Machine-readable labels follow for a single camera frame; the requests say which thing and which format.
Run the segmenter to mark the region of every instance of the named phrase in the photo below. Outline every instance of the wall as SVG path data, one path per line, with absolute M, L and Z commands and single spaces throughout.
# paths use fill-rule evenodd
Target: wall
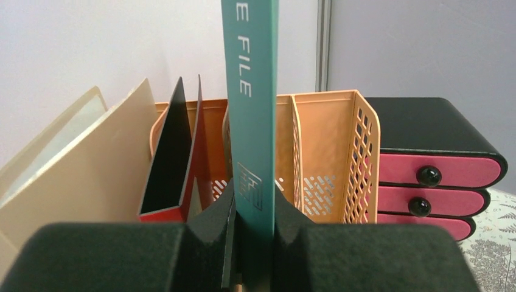
M 279 93 L 313 91 L 316 1 L 281 0 Z M 220 1 L 0 2 L 0 167 L 94 85 L 108 106 L 148 77 L 168 101 L 226 96 Z
M 509 161 L 516 193 L 516 2 L 333 1 L 330 89 L 441 96 Z

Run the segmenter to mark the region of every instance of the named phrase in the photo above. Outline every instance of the logo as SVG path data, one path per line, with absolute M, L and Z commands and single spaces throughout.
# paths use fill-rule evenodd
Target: logo
M 238 192 L 253 206 L 262 210 L 262 180 L 238 162 L 239 188 Z

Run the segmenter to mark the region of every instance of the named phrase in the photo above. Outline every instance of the patterned tablecloth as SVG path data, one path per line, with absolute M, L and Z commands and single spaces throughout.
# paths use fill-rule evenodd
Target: patterned tablecloth
M 459 242 L 485 292 L 516 291 L 516 196 L 490 189 L 491 204 L 473 219 L 476 231 Z

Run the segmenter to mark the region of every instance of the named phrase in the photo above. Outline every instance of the drawer box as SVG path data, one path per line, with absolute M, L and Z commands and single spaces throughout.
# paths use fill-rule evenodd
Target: drawer box
M 490 203 L 486 190 L 450 190 L 417 187 L 378 187 L 378 211 L 417 213 L 416 200 L 425 200 L 429 215 L 468 217 L 485 210 Z
M 507 173 L 504 157 L 448 101 L 371 97 L 382 127 L 381 183 L 482 189 Z
M 429 224 L 446 229 L 455 240 L 470 237 L 475 229 L 475 221 L 471 218 L 415 217 L 400 214 L 378 214 L 378 224 Z

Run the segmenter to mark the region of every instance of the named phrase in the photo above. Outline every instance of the black drawer knob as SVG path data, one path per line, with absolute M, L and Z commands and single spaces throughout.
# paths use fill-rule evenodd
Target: black drawer knob
M 415 197 L 408 202 L 408 212 L 417 217 L 426 217 L 430 215 L 432 205 L 425 198 Z
M 436 187 L 441 183 L 442 175 L 437 167 L 427 165 L 417 171 L 416 178 L 425 187 Z

